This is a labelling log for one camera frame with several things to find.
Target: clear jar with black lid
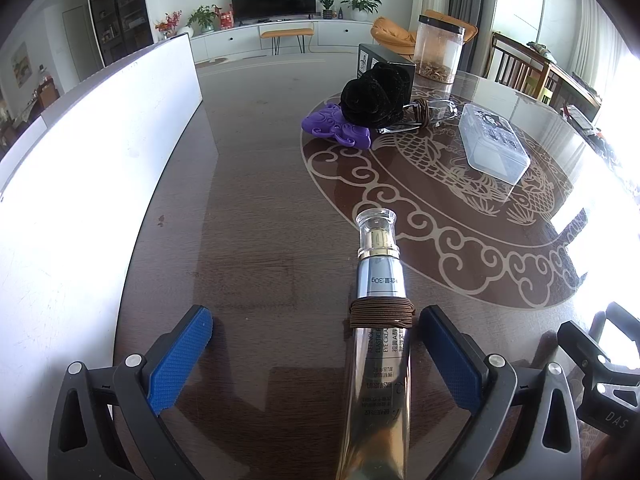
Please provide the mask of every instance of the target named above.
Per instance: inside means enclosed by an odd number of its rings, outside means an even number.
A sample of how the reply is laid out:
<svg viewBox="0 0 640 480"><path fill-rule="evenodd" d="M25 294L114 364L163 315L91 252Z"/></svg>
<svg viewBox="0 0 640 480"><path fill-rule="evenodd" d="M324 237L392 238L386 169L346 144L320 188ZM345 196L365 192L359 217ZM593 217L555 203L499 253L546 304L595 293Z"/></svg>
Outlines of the clear jar with black lid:
<svg viewBox="0 0 640 480"><path fill-rule="evenodd" d="M440 83L453 83L464 35L459 25L421 15L415 41L416 72Z"/></svg>

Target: purple butterfly-shaped object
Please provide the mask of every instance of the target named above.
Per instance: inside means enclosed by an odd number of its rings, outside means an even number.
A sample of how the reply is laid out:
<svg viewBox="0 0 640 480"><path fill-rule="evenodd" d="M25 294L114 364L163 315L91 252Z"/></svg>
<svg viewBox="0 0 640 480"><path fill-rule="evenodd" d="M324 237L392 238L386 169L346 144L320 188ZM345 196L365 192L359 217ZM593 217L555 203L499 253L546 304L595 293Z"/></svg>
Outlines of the purple butterfly-shaped object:
<svg viewBox="0 0 640 480"><path fill-rule="evenodd" d="M333 137L348 148L368 150L371 146L369 129L351 124L344 118L340 107L328 103L324 108L302 119L302 129L316 137Z"/></svg>

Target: black box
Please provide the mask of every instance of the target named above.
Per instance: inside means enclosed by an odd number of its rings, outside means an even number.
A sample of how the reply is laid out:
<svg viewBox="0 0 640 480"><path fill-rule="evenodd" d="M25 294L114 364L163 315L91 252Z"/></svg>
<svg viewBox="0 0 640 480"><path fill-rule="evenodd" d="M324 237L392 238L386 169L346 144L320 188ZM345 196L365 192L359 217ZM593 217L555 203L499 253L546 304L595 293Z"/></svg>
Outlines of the black box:
<svg viewBox="0 0 640 480"><path fill-rule="evenodd" d="M389 50L380 44L361 43L358 46L358 77L369 70L377 62L383 61L392 65L398 65L409 75L409 92L404 97L404 104L411 100L411 89L414 87L415 63L407 58Z"/></svg>

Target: door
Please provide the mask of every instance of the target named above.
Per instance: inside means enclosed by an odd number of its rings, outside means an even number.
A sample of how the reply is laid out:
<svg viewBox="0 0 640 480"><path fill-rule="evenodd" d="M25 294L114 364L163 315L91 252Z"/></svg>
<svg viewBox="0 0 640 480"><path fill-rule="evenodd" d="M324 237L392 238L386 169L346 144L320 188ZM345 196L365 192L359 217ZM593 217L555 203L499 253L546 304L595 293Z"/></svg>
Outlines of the door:
<svg viewBox="0 0 640 480"><path fill-rule="evenodd" d="M78 72L78 79L84 81L101 69L92 48L93 32L87 28L82 6L63 12L62 20L65 23L66 40Z"/></svg>

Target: black fabric flower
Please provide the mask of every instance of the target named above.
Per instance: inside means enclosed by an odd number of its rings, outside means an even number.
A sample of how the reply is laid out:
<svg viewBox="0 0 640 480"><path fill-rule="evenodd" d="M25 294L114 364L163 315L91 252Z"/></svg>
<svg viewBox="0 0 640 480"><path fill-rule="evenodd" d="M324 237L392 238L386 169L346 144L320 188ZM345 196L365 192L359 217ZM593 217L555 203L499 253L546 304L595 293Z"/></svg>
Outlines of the black fabric flower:
<svg viewBox="0 0 640 480"><path fill-rule="evenodd" d="M340 96L344 117L357 126L385 128L402 120L410 95L409 75L389 63L376 63L359 79L349 81Z"/></svg>

